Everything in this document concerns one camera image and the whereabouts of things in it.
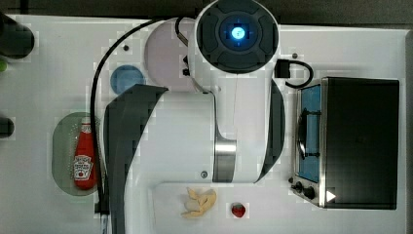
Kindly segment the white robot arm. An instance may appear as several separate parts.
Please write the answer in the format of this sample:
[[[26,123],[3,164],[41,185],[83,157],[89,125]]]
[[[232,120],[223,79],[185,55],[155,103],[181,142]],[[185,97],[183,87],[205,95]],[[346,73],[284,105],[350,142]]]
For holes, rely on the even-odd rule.
[[[255,183],[273,168],[284,143],[279,54],[265,7],[214,0],[188,35],[189,91],[136,84],[107,104],[110,234],[155,234],[162,183]]]

